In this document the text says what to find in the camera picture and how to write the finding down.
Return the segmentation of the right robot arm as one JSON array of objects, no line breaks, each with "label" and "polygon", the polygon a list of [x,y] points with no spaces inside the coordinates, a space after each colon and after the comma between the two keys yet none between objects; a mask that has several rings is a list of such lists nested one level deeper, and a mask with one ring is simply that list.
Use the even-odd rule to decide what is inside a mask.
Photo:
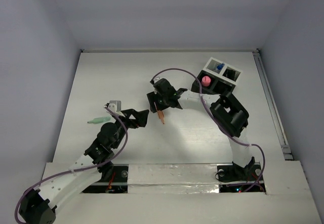
[{"label": "right robot arm", "polygon": [[251,167],[255,161],[247,139],[249,114],[232,92],[208,95],[185,88],[176,90],[165,78],[153,79],[150,83],[154,91],[148,93],[147,97],[153,113],[167,108],[208,113],[218,128],[229,138],[234,176],[244,180],[251,174]]}]

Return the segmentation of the orange translucent highlighter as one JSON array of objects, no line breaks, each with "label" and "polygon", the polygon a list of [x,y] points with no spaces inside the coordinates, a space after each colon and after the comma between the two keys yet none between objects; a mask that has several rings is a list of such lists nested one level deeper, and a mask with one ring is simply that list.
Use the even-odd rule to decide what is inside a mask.
[{"label": "orange translucent highlighter", "polygon": [[165,116],[163,111],[157,110],[157,115],[159,117],[159,119],[161,120],[162,124],[165,124]]}]

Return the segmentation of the white organizer box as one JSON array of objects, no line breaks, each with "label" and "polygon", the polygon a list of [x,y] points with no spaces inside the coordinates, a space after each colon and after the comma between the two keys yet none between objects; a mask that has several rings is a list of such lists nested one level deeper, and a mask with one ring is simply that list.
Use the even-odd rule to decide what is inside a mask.
[{"label": "white organizer box", "polygon": [[[222,63],[225,64],[222,70],[217,70],[217,66]],[[242,74],[242,71],[238,68],[213,57],[209,58],[202,70],[235,86],[237,86]]]}]

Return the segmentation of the blue cap black highlighter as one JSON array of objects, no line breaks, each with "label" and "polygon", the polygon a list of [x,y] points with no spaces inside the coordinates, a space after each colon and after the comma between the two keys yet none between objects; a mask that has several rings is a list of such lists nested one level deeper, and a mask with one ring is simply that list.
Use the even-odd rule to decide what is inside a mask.
[{"label": "blue cap black highlighter", "polygon": [[219,64],[219,65],[217,66],[217,70],[221,71],[222,68],[224,67],[224,65],[225,65],[224,63]]}]

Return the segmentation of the pink cap black highlighter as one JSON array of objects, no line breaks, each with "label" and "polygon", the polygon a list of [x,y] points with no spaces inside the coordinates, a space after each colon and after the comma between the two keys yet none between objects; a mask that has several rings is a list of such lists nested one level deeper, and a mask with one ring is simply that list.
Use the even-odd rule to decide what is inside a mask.
[{"label": "pink cap black highlighter", "polygon": [[209,76],[204,76],[202,79],[201,79],[201,84],[202,86],[204,87],[209,87],[210,84],[211,84],[211,78]]}]

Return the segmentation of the green translucent highlighter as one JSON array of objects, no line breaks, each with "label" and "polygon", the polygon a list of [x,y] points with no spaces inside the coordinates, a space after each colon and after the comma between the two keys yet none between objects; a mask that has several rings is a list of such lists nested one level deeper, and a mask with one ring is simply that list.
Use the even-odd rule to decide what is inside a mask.
[{"label": "green translucent highlighter", "polygon": [[92,120],[87,121],[88,124],[100,124],[100,123],[106,123],[109,122],[111,119],[110,116],[105,116],[105,117],[98,117],[94,118]]}]

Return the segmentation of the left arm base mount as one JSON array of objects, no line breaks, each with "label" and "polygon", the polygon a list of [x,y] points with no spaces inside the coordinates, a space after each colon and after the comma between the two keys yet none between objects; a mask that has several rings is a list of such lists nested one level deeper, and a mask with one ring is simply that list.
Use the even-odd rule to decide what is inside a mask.
[{"label": "left arm base mount", "polygon": [[129,165],[117,164],[109,176],[103,176],[99,181],[85,188],[85,194],[125,194],[128,192]]}]

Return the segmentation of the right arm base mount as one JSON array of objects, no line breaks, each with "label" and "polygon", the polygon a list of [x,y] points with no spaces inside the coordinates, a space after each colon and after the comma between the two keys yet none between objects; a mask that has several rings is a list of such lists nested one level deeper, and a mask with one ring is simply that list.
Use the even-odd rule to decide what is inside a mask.
[{"label": "right arm base mount", "polygon": [[215,179],[219,182],[220,193],[266,192],[262,167],[252,157],[249,164],[242,168],[237,164],[217,166]]}]

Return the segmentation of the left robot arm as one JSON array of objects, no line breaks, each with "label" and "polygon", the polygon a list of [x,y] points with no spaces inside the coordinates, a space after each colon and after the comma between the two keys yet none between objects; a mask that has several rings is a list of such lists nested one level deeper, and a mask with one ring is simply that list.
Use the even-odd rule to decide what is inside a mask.
[{"label": "left robot arm", "polygon": [[93,143],[64,172],[49,176],[29,187],[19,199],[14,212],[16,223],[53,223],[63,206],[91,184],[111,178],[113,150],[127,143],[128,129],[147,125],[149,110],[113,112],[114,122],[101,126]]}]

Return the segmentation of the black slotted organizer box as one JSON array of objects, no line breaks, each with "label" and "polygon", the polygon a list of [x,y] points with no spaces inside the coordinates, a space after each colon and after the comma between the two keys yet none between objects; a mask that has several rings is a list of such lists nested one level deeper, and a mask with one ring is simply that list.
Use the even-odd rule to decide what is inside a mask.
[{"label": "black slotted organizer box", "polygon": [[[205,76],[207,76],[211,79],[211,82],[208,86],[203,85],[203,78]],[[235,88],[235,85],[232,85],[222,79],[219,79],[216,76],[214,76],[208,72],[205,72],[203,70],[198,74],[197,78],[201,82],[203,94],[218,95],[218,94],[222,94],[224,92],[233,92],[233,90]]]}]

